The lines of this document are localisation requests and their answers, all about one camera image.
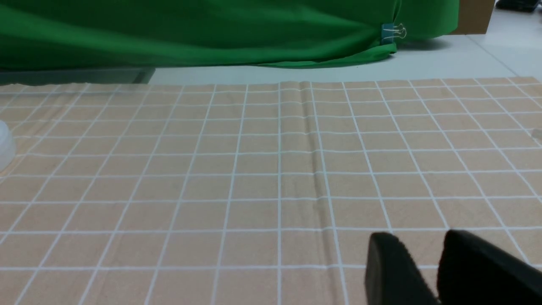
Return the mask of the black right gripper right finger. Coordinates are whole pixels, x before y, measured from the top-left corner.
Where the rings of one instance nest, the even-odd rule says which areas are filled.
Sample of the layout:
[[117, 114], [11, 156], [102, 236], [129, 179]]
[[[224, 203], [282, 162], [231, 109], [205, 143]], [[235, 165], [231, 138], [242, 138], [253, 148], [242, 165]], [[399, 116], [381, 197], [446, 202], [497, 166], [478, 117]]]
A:
[[437, 281], [442, 305], [540, 305], [539, 270], [466, 230], [445, 234]]

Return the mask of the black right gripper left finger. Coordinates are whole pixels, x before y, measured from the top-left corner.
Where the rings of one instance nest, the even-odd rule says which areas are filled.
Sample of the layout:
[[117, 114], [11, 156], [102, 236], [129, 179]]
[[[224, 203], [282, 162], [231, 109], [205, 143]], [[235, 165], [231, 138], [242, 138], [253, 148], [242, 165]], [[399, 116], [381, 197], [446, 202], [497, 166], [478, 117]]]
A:
[[368, 305], [437, 305], [405, 245], [393, 234], [372, 233], [365, 273]]

